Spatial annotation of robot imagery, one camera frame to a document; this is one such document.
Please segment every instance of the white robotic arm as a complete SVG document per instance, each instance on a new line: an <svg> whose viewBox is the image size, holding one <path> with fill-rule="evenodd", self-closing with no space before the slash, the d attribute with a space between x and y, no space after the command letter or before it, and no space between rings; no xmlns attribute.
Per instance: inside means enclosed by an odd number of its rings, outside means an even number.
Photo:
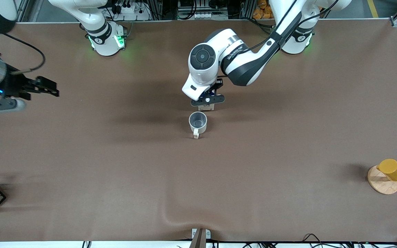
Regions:
<svg viewBox="0 0 397 248"><path fill-rule="evenodd" d="M182 91L197 101L216 83L220 66L233 84L247 86L280 49L299 53L308 45L319 14L318 6L345 8L351 0L270 0L277 27L257 53L252 52L231 29L217 30L189 54L189 77Z"/></svg>
<svg viewBox="0 0 397 248"><path fill-rule="evenodd" d="M100 55L110 56L125 48L126 28L105 19L98 7L108 0L49 0L49 2L74 16L81 22L91 46Z"/></svg>

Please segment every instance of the wooden mug tree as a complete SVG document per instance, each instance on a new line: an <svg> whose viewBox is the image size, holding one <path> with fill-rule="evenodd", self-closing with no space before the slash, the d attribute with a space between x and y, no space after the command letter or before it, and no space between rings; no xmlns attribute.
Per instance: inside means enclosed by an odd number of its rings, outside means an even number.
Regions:
<svg viewBox="0 0 397 248"><path fill-rule="evenodd" d="M371 187L384 195L397 192L397 161L386 159L367 172L367 180Z"/></svg>

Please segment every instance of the brown table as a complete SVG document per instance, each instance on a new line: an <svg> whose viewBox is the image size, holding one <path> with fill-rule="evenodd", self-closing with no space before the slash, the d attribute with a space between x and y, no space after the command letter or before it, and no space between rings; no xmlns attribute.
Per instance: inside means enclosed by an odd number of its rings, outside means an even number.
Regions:
<svg viewBox="0 0 397 248"><path fill-rule="evenodd" d="M320 21L299 55L279 52L192 139L181 92L192 47L249 22L136 23L126 51L101 57L77 24L21 24L59 98L33 95L0 114L1 240L172 240L191 228L219 240L397 240L397 193L367 170L397 159L397 28L389 20ZM0 37L20 69L39 55Z"/></svg>

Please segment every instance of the mug handle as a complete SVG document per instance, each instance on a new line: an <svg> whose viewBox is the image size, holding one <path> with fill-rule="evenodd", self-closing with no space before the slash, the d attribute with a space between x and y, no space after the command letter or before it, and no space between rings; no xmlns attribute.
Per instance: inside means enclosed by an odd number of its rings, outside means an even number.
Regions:
<svg viewBox="0 0 397 248"><path fill-rule="evenodd" d="M194 138L199 138L199 130L198 129L194 129Z"/></svg>

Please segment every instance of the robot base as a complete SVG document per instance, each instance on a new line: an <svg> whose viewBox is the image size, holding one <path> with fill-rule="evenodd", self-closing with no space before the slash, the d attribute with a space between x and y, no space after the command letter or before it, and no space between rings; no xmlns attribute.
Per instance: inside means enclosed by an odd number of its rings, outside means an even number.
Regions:
<svg viewBox="0 0 397 248"><path fill-rule="evenodd" d="M111 25L111 35L105 40L104 44L97 44L91 41L93 50L102 56L115 55L119 50L125 50L126 36L128 30L115 22L108 22Z"/></svg>

